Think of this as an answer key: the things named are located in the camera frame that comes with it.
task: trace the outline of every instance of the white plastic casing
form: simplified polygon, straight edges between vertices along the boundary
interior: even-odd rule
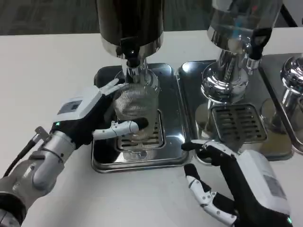
[[[237,160],[258,202],[267,209],[289,215],[286,195],[269,161],[254,150],[244,151]]]
[[[56,115],[54,122],[67,120],[77,120],[85,117],[95,106],[102,94],[96,86],[90,86],[78,92],[74,98],[68,99]],[[72,105],[79,105],[76,109],[71,109]]]

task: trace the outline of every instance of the metal grate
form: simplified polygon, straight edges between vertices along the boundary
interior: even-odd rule
[[[132,142],[128,136],[117,138],[117,150],[121,152],[128,152],[142,149],[156,149],[164,145],[164,137],[161,123],[161,115],[158,111],[156,123],[153,134],[144,142]]]
[[[256,108],[251,104],[213,106],[211,113],[223,143],[256,143],[267,139]]]

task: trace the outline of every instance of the floor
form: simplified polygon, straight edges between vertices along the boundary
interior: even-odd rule
[[[210,10],[211,0],[166,0],[164,29],[206,30]],[[0,35],[69,33],[98,33],[95,0],[0,1]]]

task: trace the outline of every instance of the white countertop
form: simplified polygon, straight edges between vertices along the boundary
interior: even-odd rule
[[[275,29],[265,54],[303,52],[303,28]],[[175,70],[186,61],[216,59],[206,31],[166,32],[148,58]],[[0,173],[34,135],[50,129],[62,101],[91,85],[98,69],[118,65],[99,34],[0,37]],[[220,169],[197,164],[201,178],[230,196]],[[302,226],[303,157],[272,166],[288,196],[294,226]],[[75,151],[53,191],[31,207],[23,227],[224,226],[205,214],[191,195],[183,168],[102,175],[90,166],[90,146]]]

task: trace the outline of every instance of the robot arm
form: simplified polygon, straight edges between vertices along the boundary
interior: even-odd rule
[[[58,112],[50,134],[41,127],[0,179],[0,227],[22,225],[28,209],[54,187],[64,163],[74,150],[98,140],[138,132],[148,126],[146,119],[112,123],[96,130],[112,103],[112,94],[124,86],[114,79],[102,88],[91,86],[69,99]],[[44,142],[28,160],[16,163],[42,139]]]

